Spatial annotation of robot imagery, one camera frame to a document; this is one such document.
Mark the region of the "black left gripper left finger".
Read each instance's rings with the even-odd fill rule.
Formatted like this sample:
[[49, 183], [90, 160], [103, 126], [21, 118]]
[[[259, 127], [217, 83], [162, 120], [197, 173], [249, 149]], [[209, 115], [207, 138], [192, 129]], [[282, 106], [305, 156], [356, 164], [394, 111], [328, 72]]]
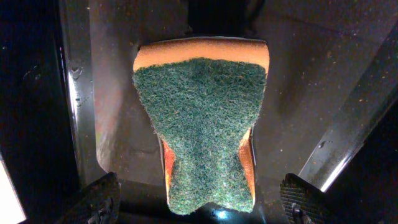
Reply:
[[68, 199], [56, 223], [114, 224], [118, 220], [121, 184], [109, 172]]

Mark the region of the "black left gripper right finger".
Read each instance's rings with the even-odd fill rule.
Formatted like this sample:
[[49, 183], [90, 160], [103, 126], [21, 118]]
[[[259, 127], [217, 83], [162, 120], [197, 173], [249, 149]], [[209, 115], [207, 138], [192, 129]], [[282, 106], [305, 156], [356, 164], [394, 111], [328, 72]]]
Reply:
[[324, 193], [293, 173], [286, 174], [280, 184], [280, 201], [291, 224], [339, 223]]

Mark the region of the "yellow green sponge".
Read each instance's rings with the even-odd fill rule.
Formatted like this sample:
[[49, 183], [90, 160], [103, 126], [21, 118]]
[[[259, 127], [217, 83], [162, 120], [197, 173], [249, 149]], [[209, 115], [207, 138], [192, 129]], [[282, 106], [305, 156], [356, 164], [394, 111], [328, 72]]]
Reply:
[[251, 133], [269, 64], [261, 40], [197, 37], [139, 48], [132, 79], [163, 147], [173, 213], [188, 215], [208, 203], [253, 210]]

